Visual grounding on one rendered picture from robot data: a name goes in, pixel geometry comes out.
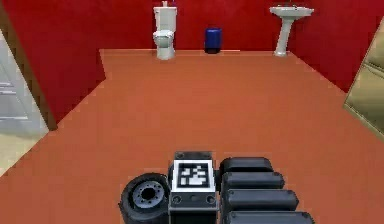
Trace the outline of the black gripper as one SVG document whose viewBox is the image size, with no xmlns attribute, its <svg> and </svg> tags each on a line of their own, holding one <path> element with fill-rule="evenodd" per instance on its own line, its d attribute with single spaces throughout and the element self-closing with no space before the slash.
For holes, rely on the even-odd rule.
<svg viewBox="0 0 384 224">
<path fill-rule="evenodd" d="M 118 203 L 124 224 L 168 224 L 169 194 L 164 174 L 135 177 L 125 186 Z"/>
</svg>

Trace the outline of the white room door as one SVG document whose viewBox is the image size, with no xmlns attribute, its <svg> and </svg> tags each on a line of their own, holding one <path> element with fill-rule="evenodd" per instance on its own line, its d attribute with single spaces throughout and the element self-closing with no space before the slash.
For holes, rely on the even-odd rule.
<svg viewBox="0 0 384 224">
<path fill-rule="evenodd" d="M 0 29 L 0 133 L 42 137 L 49 131 Z"/>
</svg>

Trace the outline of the white toilet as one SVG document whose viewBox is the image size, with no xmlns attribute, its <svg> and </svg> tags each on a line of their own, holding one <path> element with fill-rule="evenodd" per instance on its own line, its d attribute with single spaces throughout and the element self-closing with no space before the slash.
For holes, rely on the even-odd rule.
<svg viewBox="0 0 384 224">
<path fill-rule="evenodd" d="M 153 8 L 156 30 L 153 40 L 156 44 L 157 58 L 160 60 L 172 59 L 175 55 L 174 37 L 176 32 L 177 8 L 169 6 L 164 0 L 161 6 Z"/>
</svg>

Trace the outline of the blue bin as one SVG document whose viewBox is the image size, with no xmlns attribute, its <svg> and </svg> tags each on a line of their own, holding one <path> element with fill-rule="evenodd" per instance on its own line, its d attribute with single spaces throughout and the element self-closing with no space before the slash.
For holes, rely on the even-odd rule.
<svg viewBox="0 0 384 224">
<path fill-rule="evenodd" d="M 221 50 L 222 29 L 207 28 L 205 30 L 204 51 L 207 54 L 217 54 Z"/>
</svg>

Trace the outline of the olive room door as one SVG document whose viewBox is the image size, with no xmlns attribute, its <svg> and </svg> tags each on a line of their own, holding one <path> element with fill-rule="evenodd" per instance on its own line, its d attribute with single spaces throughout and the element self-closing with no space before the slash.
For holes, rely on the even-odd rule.
<svg viewBox="0 0 384 224">
<path fill-rule="evenodd" d="M 384 141 L 384 16 L 347 93 L 344 108 Z"/>
</svg>

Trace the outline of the white pedestal sink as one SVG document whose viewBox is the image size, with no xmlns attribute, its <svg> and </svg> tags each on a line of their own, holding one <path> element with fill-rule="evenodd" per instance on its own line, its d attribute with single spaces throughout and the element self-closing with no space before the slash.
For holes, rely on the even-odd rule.
<svg viewBox="0 0 384 224">
<path fill-rule="evenodd" d="M 282 20 L 274 55 L 278 57 L 285 57 L 287 55 L 287 45 L 292 24 L 298 19 L 309 17 L 314 12 L 314 9 L 293 5 L 274 6 L 270 7 L 269 11 L 271 14 L 276 15 Z"/>
</svg>

